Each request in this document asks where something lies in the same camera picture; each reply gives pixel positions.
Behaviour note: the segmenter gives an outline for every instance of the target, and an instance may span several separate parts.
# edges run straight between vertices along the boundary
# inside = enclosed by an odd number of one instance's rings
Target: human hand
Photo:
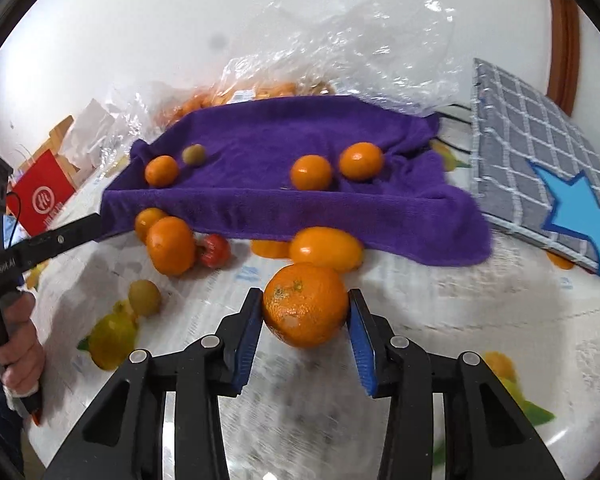
[[[36,385],[45,366],[45,352],[31,321],[36,299],[25,292],[4,311],[6,325],[17,328],[7,344],[0,347],[0,364],[6,368],[2,384],[17,394],[26,394]]]

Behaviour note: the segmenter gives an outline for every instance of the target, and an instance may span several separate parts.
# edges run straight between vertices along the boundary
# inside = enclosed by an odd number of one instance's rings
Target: yellow tomato
[[[289,257],[298,263],[349,272],[362,264],[362,244],[349,233],[330,227],[309,227],[291,242]]]
[[[289,242],[275,240],[251,240],[251,252],[261,258],[278,260],[289,257]]]

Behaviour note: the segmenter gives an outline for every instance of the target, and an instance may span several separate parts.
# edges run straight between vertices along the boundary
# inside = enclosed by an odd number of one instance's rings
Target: orange
[[[348,311],[347,291],[333,269],[312,264],[283,267],[264,290],[265,323],[277,338],[298,348],[331,339]]]
[[[146,249],[155,270],[167,276],[179,276],[196,261],[193,232],[175,216],[161,218],[149,228]]]
[[[320,155],[301,156],[291,167],[289,177],[300,191],[324,191],[331,183],[331,164]]]
[[[149,186],[166,187],[173,184],[180,170],[178,163],[169,155],[161,155],[151,160],[144,168],[144,179]]]
[[[185,116],[202,108],[202,95],[194,95],[182,105],[182,115]]]
[[[251,252],[263,258],[274,260],[289,257],[289,242],[275,240],[251,240]]]
[[[289,257],[295,264],[305,262],[349,272],[362,264],[362,244],[349,233],[331,227],[309,227],[291,241]]]
[[[157,207],[143,209],[138,213],[138,216],[136,216],[134,230],[136,231],[136,235],[138,235],[139,240],[143,244],[146,240],[146,234],[149,228],[160,218],[164,218],[165,216],[167,216],[167,213],[165,213],[162,209],[158,209]]]
[[[482,356],[484,362],[489,365],[491,371],[498,378],[506,379],[516,384],[518,382],[518,374],[513,361],[502,352],[485,352]]]
[[[375,177],[383,165],[382,150],[371,142],[358,142],[340,155],[340,173],[357,182]]]
[[[558,256],[557,254],[550,253],[549,251],[545,251],[546,256],[551,260],[551,263],[554,264],[558,269],[562,270],[570,270],[573,269],[575,264],[570,262],[566,258],[562,256]]]

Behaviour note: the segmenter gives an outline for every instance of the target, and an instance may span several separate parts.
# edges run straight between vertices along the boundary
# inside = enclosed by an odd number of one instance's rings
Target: table
[[[445,121],[441,132],[467,146],[468,131]],[[469,173],[448,174],[458,186]],[[56,219],[62,224],[97,211],[110,178],[94,177]],[[162,313],[142,323],[138,347],[153,355],[179,351],[215,332],[237,312],[252,286],[264,288],[283,265],[233,240],[227,269],[196,268],[170,279],[152,267],[133,233],[90,242],[51,261],[42,273],[34,322],[47,352],[43,423],[29,439],[48,464],[62,440],[110,376],[75,348],[94,322],[139,278],[166,299]],[[544,251],[493,233],[493,254],[478,266],[426,267],[393,254],[366,251],[346,276],[372,312],[429,352],[500,351],[515,362],[525,397],[555,420],[538,427],[568,480],[584,478],[600,459],[600,278],[555,267]],[[165,478],[173,477],[173,400],[163,427]],[[436,399],[434,439],[443,434]],[[248,386],[221,399],[222,432],[232,479],[360,479],[377,474],[387,399],[371,400],[358,383],[343,330],[311,351],[292,349],[264,327]],[[443,477],[443,468],[435,470]]]

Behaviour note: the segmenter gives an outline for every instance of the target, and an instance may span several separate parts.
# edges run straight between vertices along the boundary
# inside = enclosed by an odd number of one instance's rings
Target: lemon print
[[[125,312],[107,314],[91,330],[91,359],[98,368],[115,370],[135,349],[138,327]]]
[[[518,384],[518,374],[516,365],[502,352],[486,352],[482,358],[487,363],[494,375],[507,379],[512,383]]]

